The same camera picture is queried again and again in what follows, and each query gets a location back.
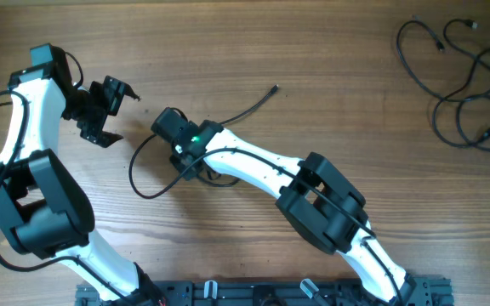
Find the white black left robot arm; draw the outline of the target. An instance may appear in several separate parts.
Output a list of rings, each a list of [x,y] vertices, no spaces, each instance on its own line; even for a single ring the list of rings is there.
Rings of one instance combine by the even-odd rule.
[[[108,147],[104,130],[133,89],[107,76],[85,88],[69,69],[72,55],[46,43],[32,48],[31,66],[12,73],[9,133],[0,153],[0,230],[41,268],[63,264],[87,281],[102,305],[164,305],[163,292],[138,264],[119,255],[95,228],[92,205],[60,161],[61,120],[74,120],[83,139]]]

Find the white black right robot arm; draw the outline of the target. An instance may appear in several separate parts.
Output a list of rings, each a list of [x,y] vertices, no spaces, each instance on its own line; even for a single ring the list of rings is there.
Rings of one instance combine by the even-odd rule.
[[[197,125],[174,108],[166,108],[151,129],[171,145],[170,160],[181,174],[208,167],[263,190],[302,238],[322,252],[340,254],[367,293],[387,304],[404,302],[406,270],[379,244],[364,196],[324,156],[280,156],[220,123]]]

